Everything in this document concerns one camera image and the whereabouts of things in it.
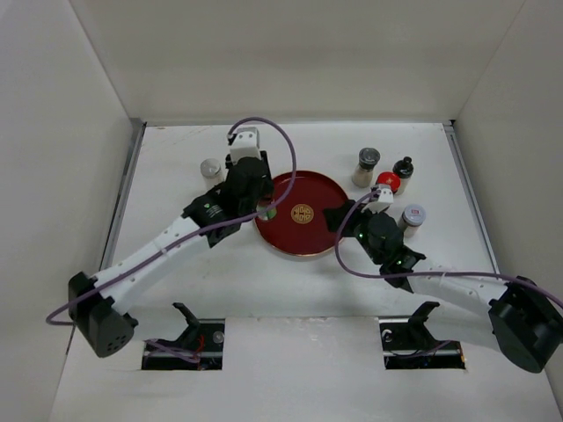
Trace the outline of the green label sauce bottle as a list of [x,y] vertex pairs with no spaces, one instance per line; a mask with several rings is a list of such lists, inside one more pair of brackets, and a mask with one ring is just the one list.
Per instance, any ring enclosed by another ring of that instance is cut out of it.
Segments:
[[257,207],[257,218],[263,222],[273,220],[277,215],[277,209],[270,202],[261,201]]

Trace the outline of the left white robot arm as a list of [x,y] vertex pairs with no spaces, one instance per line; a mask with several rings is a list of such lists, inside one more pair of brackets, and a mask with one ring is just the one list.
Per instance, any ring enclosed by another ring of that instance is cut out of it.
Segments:
[[129,310],[145,291],[188,259],[238,232],[257,206],[272,197],[274,182],[266,151],[230,164],[227,178],[184,208],[180,217],[131,256],[92,276],[68,283],[69,316],[100,358],[111,356],[134,335]]

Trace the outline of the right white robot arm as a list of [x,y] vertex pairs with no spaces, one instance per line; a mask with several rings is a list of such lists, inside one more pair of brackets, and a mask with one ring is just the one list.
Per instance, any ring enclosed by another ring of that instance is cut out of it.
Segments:
[[[503,354],[530,373],[544,370],[562,344],[562,301],[534,281],[501,273],[455,271],[436,264],[404,243],[403,231],[385,212],[369,210],[365,199],[346,200],[322,212],[327,229],[338,239],[355,239],[378,266],[374,279],[433,302],[421,305],[409,320],[408,337],[418,347],[436,340],[481,345]],[[440,302],[470,311],[483,324],[458,322],[439,326],[428,316]]]

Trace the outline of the tall silver lid jar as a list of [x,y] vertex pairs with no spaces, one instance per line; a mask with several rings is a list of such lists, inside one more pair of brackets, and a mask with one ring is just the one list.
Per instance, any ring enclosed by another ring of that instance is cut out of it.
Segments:
[[200,171],[207,191],[224,181],[223,167],[215,158],[203,160],[200,164]]

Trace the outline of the red round tray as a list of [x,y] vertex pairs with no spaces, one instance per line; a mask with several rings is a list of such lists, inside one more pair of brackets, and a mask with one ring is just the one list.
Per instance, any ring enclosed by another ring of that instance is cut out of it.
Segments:
[[323,215],[347,201],[345,191],[331,178],[315,171],[298,171],[289,195],[276,206],[273,219],[257,218],[255,226],[263,240],[277,251],[309,257],[331,250],[335,234]]

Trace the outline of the grey lid spice shaker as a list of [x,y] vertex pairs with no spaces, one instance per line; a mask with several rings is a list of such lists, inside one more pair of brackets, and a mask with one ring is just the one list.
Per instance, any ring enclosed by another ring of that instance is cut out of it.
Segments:
[[352,175],[352,182],[355,186],[366,188],[371,185],[373,172],[380,161],[380,152],[375,148],[362,148],[358,153],[358,164]]

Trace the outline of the red lid sauce jar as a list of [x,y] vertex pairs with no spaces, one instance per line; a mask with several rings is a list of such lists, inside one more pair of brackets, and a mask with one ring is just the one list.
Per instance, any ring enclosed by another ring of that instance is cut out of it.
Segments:
[[394,195],[398,195],[401,187],[401,180],[400,177],[393,171],[384,171],[378,175],[376,184],[387,185],[390,187]]

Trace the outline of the silver lid pepper jar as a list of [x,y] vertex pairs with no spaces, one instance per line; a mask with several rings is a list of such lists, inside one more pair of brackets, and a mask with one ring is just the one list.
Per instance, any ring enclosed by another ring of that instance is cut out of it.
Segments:
[[410,204],[406,206],[398,219],[398,227],[402,230],[404,237],[412,237],[420,226],[426,221],[427,214],[423,206]]

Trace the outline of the black cap small bottle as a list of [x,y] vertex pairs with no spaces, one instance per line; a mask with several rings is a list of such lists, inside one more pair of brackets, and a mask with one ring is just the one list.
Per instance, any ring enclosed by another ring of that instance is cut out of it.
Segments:
[[393,165],[392,172],[396,174],[400,180],[398,190],[396,191],[396,194],[400,195],[405,191],[414,172],[412,158],[404,156],[401,160],[398,160]]

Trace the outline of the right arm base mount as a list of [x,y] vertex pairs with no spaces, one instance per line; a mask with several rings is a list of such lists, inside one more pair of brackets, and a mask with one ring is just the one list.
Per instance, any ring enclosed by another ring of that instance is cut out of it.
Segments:
[[378,322],[387,370],[465,370],[461,345],[437,340],[425,323],[438,302],[424,302],[411,316],[388,316]]

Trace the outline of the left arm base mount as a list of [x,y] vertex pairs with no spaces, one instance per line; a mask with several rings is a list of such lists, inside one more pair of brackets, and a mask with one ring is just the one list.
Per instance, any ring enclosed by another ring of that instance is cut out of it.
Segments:
[[224,319],[199,319],[181,302],[172,306],[184,317],[186,328],[176,339],[145,342],[141,370],[213,371],[223,368],[226,323]]

